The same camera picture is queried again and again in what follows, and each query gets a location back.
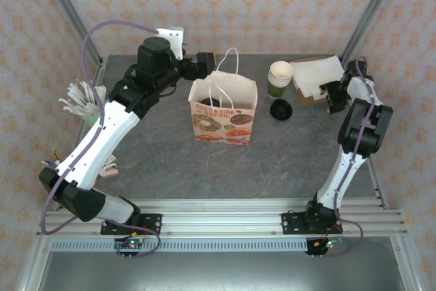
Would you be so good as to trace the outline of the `donut print paper bag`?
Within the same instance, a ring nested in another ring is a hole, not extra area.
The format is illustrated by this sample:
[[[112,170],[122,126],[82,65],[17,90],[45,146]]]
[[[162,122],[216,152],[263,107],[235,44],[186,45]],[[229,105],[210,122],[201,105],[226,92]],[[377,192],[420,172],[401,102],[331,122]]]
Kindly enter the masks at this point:
[[[258,104],[258,87],[254,80],[239,74],[239,54],[233,73],[221,70],[224,61],[207,78],[192,83],[188,102],[194,136],[204,142],[247,146]],[[206,98],[219,100],[221,106],[201,104]]]

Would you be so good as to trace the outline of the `stack of black cup lids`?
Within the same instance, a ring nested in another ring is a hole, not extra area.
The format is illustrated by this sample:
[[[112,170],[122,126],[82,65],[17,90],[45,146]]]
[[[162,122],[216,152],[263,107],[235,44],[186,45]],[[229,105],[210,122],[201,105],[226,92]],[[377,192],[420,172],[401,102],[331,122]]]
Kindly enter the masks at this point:
[[[287,121],[293,114],[292,106],[284,99],[276,99],[270,106],[271,116],[278,121]]]

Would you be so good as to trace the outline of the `stack of green paper cups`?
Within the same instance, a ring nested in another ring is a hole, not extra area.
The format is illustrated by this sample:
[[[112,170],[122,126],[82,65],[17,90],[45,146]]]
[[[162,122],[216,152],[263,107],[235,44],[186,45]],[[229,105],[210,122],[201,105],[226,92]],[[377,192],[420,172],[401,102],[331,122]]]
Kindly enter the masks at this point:
[[[274,62],[268,71],[268,95],[280,98],[294,75],[293,67],[285,61]]]

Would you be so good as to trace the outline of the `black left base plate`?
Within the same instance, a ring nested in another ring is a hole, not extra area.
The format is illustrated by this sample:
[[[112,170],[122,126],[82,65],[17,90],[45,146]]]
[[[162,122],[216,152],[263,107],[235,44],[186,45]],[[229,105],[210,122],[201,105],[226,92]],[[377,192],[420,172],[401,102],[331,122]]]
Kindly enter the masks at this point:
[[[135,232],[137,234],[145,235],[146,232],[143,230],[140,230],[140,228],[147,228],[149,230],[152,230],[153,232],[156,232],[157,234],[160,234],[161,221],[162,221],[162,214],[140,213],[140,214],[134,215],[133,218],[129,219],[126,222],[127,225],[134,226],[134,228],[126,228],[126,227],[122,227],[120,225],[111,223],[109,221],[103,221],[101,229],[100,229],[100,234],[101,235],[127,236],[127,235],[130,235],[131,233]]]

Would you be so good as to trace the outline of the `grey metal panel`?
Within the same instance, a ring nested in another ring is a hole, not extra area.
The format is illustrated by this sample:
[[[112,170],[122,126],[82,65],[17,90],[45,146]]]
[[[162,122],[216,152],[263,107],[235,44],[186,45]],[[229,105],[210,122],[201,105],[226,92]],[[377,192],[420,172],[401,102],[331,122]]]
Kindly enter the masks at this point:
[[[310,258],[289,240],[246,240],[199,252],[167,239],[160,251],[121,259],[100,239],[38,239],[18,291],[428,291],[399,237],[368,238],[336,258]]]

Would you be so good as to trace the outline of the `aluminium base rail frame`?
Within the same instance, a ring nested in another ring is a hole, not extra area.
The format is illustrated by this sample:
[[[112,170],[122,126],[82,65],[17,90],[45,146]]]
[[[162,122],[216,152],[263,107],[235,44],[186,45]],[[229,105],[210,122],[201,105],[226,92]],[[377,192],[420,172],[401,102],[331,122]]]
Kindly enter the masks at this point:
[[[307,200],[135,200],[141,211],[163,216],[161,235],[169,238],[281,238],[281,214],[305,209]],[[400,210],[383,210],[377,198],[348,198],[340,209],[342,219],[359,223],[364,236],[406,236],[410,229]],[[359,229],[343,223],[345,236]]]

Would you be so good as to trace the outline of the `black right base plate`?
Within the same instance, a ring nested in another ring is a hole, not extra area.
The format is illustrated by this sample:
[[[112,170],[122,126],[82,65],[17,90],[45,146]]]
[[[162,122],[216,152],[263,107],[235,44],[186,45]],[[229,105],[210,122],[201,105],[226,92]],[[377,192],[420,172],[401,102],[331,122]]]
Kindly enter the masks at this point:
[[[340,225],[318,218],[306,217],[305,212],[287,212],[281,214],[281,226],[284,234],[341,234]]]

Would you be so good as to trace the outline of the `aluminium table side rail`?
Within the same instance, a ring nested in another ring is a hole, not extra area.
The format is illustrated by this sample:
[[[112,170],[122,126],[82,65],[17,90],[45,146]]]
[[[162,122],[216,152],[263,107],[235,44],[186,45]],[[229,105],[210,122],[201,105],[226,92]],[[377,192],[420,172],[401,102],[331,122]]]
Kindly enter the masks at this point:
[[[373,81],[373,77],[367,73],[367,60],[364,57],[358,57],[353,61],[350,61],[347,66],[351,67],[352,63],[356,66],[356,71],[360,72],[365,79]],[[385,190],[381,182],[381,177],[379,171],[376,166],[376,156],[371,155],[366,161],[369,173],[371,175],[371,180],[373,182],[373,186],[375,189],[375,194],[379,198],[381,202],[381,207],[383,210],[387,210],[389,208],[388,202],[386,200]]]

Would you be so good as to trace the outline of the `small pink white object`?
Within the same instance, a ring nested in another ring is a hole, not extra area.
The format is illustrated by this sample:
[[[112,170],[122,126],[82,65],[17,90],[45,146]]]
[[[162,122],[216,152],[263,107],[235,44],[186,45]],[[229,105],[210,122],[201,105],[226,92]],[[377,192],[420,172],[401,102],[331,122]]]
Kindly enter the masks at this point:
[[[118,166],[116,163],[111,163],[104,165],[99,171],[99,176],[101,178],[113,177],[119,174]]]

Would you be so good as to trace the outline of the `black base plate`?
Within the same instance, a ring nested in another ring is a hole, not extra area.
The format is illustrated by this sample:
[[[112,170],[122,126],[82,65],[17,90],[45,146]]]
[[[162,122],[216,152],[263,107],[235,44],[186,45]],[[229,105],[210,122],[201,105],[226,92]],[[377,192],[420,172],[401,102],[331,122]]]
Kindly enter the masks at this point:
[[[161,221],[162,221],[162,214],[140,213],[140,214],[134,215],[133,218],[129,219],[126,222],[127,225],[134,226],[134,228],[126,228],[126,227],[122,227],[120,225],[111,223],[109,221],[103,221],[101,229],[100,229],[100,234],[101,235],[127,236],[127,235],[130,235],[131,233],[135,232],[137,234],[145,235],[146,232],[143,230],[140,230],[140,228],[147,228],[149,230],[152,230],[153,232],[156,232],[157,234],[160,234]]]
[[[281,226],[284,234],[341,234],[340,225],[318,218],[306,217],[305,212],[287,212],[281,214]]]

